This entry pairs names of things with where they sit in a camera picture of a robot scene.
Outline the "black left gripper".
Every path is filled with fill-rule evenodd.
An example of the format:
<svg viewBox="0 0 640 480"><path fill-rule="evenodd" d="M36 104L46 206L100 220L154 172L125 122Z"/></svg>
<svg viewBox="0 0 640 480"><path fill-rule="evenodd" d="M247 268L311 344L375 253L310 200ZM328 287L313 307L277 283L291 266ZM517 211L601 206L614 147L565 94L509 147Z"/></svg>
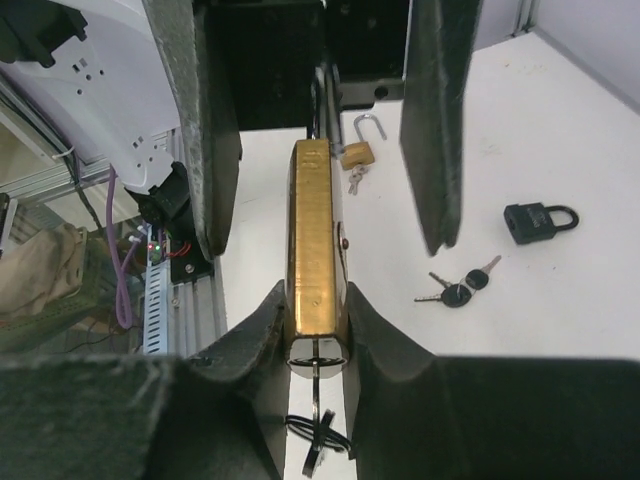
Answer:
<svg viewBox="0 0 640 480"><path fill-rule="evenodd" d="M410 8L400 146L424 243L456 245L462 216L464 98L480 1ZM176 103L196 237L227 247L240 130L298 128L314 70L339 73L343 109L403 96L406 1L145 1Z"/></svg>

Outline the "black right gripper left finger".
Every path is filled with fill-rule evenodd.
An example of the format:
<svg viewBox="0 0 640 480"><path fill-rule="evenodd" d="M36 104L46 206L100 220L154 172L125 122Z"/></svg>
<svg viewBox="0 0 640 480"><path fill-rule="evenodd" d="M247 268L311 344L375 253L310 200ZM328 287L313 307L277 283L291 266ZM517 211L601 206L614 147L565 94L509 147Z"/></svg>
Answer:
<svg viewBox="0 0 640 480"><path fill-rule="evenodd" d="M280 479L285 292L183 359L5 355L5 479Z"/></svg>

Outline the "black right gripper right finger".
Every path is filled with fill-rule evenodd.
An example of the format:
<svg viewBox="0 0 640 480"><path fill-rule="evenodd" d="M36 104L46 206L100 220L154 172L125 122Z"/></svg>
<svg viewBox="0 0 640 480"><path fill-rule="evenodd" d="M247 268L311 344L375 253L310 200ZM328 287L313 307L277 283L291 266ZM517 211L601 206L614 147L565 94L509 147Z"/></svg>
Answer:
<svg viewBox="0 0 640 480"><path fill-rule="evenodd" d="M635 479L634 360L438 356L347 293L361 479Z"/></svg>

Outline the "black headed key pair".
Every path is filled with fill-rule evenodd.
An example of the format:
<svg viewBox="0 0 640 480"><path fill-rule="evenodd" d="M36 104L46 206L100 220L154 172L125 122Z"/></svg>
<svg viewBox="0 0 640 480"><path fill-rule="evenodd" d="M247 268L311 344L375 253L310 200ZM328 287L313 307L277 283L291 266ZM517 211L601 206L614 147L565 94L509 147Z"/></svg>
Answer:
<svg viewBox="0 0 640 480"><path fill-rule="evenodd" d="M490 273L501 260L502 256L497 255L483 267L470 270L458 282L449 282L435 272L430 272L429 276L442 287L441 292L431 296L415 297L414 302L438 302L447 308L461 308L471 301L475 293L488 286Z"/></svg>

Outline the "medium brass padlock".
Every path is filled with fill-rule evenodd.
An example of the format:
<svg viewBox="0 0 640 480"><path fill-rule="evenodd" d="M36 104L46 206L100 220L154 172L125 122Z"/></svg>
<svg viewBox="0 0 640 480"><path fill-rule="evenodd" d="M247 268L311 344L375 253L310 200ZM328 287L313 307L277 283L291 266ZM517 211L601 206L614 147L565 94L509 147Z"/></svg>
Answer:
<svg viewBox="0 0 640 480"><path fill-rule="evenodd" d="M331 378L349 360L338 80L335 65L315 68L307 137L295 143L289 167L285 360L306 378Z"/></svg>

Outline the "black padlock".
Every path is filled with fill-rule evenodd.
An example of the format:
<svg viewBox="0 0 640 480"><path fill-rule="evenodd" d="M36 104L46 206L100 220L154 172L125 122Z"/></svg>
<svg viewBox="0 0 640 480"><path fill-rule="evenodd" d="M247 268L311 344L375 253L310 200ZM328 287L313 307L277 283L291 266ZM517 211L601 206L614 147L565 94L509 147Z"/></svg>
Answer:
<svg viewBox="0 0 640 480"><path fill-rule="evenodd" d="M556 225L553 213L566 214L570 221ZM580 222L578 213L572 208L564 205L545 206L542 203L507 205L503 217L509 233L519 246L551 240L559 232L576 228Z"/></svg>

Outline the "silver key bunch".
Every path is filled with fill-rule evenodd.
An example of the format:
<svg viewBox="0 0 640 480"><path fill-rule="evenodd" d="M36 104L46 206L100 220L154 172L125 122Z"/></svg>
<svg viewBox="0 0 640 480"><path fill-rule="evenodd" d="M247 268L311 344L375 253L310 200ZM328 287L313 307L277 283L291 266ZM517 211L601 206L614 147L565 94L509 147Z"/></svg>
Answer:
<svg viewBox="0 0 640 480"><path fill-rule="evenodd" d="M304 372L309 373L312 382L312 417L288 414L285 418L288 432L309 442L309 449L302 467L302 474L309 479L313 478L327 451L353 457L351 441L332 428L336 413L331 409L321 410L322 370L342 366L345 362L346 360L341 357L322 355L319 338L311 340L309 356L292 358L289 361L289 365L293 370L298 370L299 375L303 375Z"/></svg>

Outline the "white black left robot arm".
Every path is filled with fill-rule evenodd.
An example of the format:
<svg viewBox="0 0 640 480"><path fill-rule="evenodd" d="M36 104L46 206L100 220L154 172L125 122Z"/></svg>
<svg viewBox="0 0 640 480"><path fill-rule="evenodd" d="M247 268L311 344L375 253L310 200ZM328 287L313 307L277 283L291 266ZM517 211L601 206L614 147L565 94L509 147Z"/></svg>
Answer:
<svg viewBox="0 0 640 480"><path fill-rule="evenodd" d="M457 242L463 104L477 1L5 1L1 63L102 150L145 219L221 255L244 131L306 128L343 145L340 114L402 101L400 145L430 253ZM98 19L151 45L182 131L177 169L146 139L98 56Z"/></svg>

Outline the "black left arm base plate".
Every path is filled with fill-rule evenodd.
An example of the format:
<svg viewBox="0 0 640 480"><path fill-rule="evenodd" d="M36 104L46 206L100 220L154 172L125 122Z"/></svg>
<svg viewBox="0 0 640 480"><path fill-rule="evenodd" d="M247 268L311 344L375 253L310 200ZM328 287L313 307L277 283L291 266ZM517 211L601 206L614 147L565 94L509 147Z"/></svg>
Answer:
<svg viewBox="0 0 640 480"><path fill-rule="evenodd" d="M184 225L170 224L168 229L171 282L194 282L214 274L214 265L205 259L194 231Z"/></svg>

